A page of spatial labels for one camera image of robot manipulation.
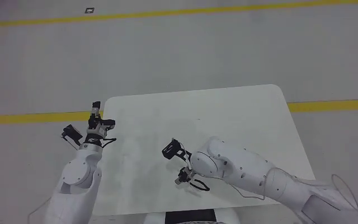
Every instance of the cable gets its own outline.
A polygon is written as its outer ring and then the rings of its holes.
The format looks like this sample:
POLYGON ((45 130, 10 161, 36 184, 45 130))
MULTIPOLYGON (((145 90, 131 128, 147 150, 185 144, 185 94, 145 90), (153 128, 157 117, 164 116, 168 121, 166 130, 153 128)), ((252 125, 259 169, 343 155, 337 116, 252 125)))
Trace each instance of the cable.
POLYGON ((189 156, 188 156, 188 154, 186 153, 185 147, 184 147, 184 145, 183 145, 181 142, 179 142, 179 144, 180 144, 180 145, 183 147, 183 149, 184 149, 185 157, 186 157, 185 162, 186 162, 186 164, 188 165, 189 170, 191 170, 191 169, 192 169, 192 168, 191 168, 191 162, 189 161, 189 156))
POLYGON ((46 201, 44 201, 42 204, 40 204, 40 206, 38 206, 35 210, 33 210, 32 212, 30 212, 27 215, 27 224, 30 224, 30 216, 32 214, 34 214, 35 212, 37 212, 37 210, 39 210, 42 206, 44 206, 50 199, 51 199, 51 197, 49 197, 46 201))
POLYGON ((331 180, 332 180, 332 184, 335 186, 336 190, 341 194, 341 196, 346 200, 346 202, 348 202, 348 204, 349 204, 356 212, 358 212, 358 202, 357 202, 357 199, 356 199, 356 197, 354 196, 354 194, 353 194, 351 188, 348 186, 348 184, 347 184, 340 176, 338 176, 337 174, 332 174, 332 175, 331 175, 331 180), (342 192, 338 189, 338 187, 337 187, 337 185, 336 185, 336 183, 335 183, 335 180, 334 180, 334 178, 333 178, 334 176, 336 176, 338 179, 340 179, 340 180, 344 183, 344 185, 348 188, 349 192, 350 192, 351 195, 353 196, 353 200, 354 200, 354 202, 356 203, 357 208, 354 207, 353 204, 351 204, 351 203, 349 202, 349 200, 348 200, 346 197, 343 196, 342 192))
POLYGON ((109 141, 107 142, 102 148, 105 148, 108 144, 114 142, 115 140, 117 140, 117 138, 104 138, 104 141, 109 141))

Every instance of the black strap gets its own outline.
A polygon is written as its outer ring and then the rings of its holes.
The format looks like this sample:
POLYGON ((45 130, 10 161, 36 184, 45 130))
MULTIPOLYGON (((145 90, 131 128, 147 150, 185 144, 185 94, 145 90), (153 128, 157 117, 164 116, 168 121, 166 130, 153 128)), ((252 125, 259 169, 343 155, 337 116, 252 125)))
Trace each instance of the black strap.
POLYGON ((195 184, 192 184, 192 183, 190 182, 190 185, 193 186, 194 188, 199 189, 199 190, 203 190, 203 191, 205 191, 205 192, 210 191, 210 188, 209 188, 208 186, 206 186, 206 184, 204 184, 204 182, 202 182, 201 180, 193 179, 193 181, 196 181, 196 182, 200 183, 202 186, 205 187, 205 188, 201 188, 201 187, 196 186, 195 184))

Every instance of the yellow line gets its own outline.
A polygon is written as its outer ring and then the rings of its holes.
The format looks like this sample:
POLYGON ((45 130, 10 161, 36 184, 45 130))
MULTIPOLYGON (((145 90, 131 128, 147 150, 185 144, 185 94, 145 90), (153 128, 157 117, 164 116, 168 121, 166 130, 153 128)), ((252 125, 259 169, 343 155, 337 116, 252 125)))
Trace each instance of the yellow line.
MULTIPOLYGON (((291 113, 358 110, 358 100, 289 102, 288 107, 291 113)), ((0 115, 0 124, 87 121, 89 115, 89 111, 0 115)))
POLYGON ((358 110, 358 100, 289 102, 287 105, 291 113, 358 110))
POLYGON ((68 18, 44 18, 44 19, 38 19, 38 20, 0 21, 0 26, 25 26, 25 25, 38 25, 38 24, 57 24, 57 23, 64 23, 64 22, 114 20, 114 19, 121 19, 121 18, 178 16, 178 15, 189 15, 189 14, 199 14, 199 13, 275 10, 275 9, 281 9, 281 8, 329 6, 329 5, 337 5, 337 4, 358 4, 358 0, 320 0, 320 1, 307 1, 307 2, 259 4, 259 5, 251 5, 251 6, 195 8, 195 9, 188 9, 188 10, 168 10, 168 11, 154 11, 154 12, 97 15, 97 16, 79 16, 79 17, 68 17, 68 18))

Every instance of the white table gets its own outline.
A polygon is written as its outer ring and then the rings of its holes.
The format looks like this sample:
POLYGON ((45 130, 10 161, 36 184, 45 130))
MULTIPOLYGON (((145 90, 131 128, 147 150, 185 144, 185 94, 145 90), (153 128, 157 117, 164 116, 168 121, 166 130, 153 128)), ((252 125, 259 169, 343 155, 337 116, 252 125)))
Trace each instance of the white table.
POLYGON ((107 137, 117 141, 104 149, 99 163, 103 176, 95 215, 275 203, 244 199, 215 179, 202 179, 209 192, 177 186, 174 179, 186 164, 161 153, 172 137, 193 152, 210 136, 219 136, 293 175, 314 179, 284 96, 275 85, 112 97, 103 117, 116 120, 107 137))

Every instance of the black cable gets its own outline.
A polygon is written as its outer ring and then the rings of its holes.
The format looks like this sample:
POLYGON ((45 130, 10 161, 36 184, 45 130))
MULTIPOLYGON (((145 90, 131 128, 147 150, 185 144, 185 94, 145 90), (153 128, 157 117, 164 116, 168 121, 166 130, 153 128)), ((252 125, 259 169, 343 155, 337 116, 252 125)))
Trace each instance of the black cable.
POLYGON ((201 180, 193 179, 193 181, 196 181, 196 182, 200 183, 202 186, 205 187, 205 188, 201 188, 201 187, 196 186, 195 184, 192 184, 192 183, 190 182, 190 185, 193 186, 194 188, 199 189, 199 190, 203 190, 203 191, 205 191, 205 192, 210 191, 210 188, 209 188, 206 184, 204 184, 204 182, 202 182, 201 180))
POLYGON ((104 141, 109 141, 107 142, 102 148, 105 148, 109 143, 114 142, 115 140, 117 140, 117 138, 104 138, 104 141))

